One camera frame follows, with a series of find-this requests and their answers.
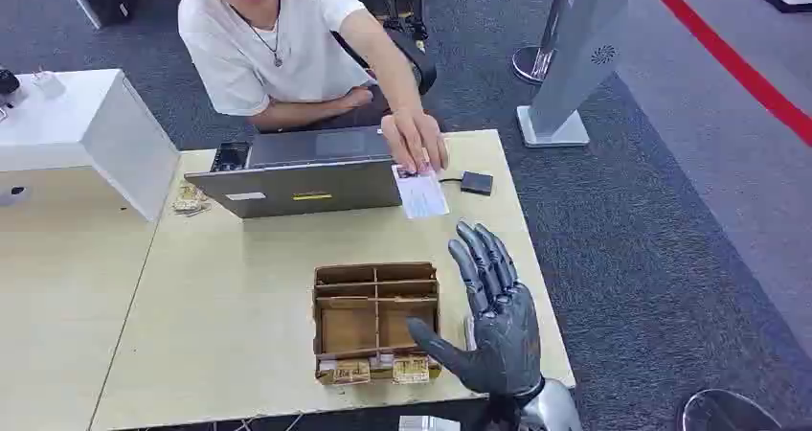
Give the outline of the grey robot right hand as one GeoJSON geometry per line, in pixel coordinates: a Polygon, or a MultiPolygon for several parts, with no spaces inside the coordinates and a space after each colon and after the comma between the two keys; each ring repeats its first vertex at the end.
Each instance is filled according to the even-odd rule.
{"type": "Polygon", "coordinates": [[[475,393],[519,397],[543,383],[540,334],[531,292],[500,238],[483,224],[459,221],[448,251],[458,265],[473,318],[476,348],[453,346],[410,317],[417,347],[475,393]]]}

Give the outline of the person's left hand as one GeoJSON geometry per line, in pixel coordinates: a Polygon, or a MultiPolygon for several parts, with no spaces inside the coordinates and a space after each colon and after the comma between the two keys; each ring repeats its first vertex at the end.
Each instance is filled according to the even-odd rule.
{"type": "Polygon", "coordinates": [[[437,120],[422,111],[399,110],[381,120],[395,162],[411,173],[445,170],[448,151],[437,120]]]}

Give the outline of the person's right hand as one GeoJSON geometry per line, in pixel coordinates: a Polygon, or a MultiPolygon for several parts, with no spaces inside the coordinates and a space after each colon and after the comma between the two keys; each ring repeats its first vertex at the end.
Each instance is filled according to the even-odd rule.
{"type": "Polygon", "coordinates": [[[357,86],[337,101],[337,106],[341,110],[352,110],[372,103],[374,100],[373,91],[364,86],[357,86]]]}

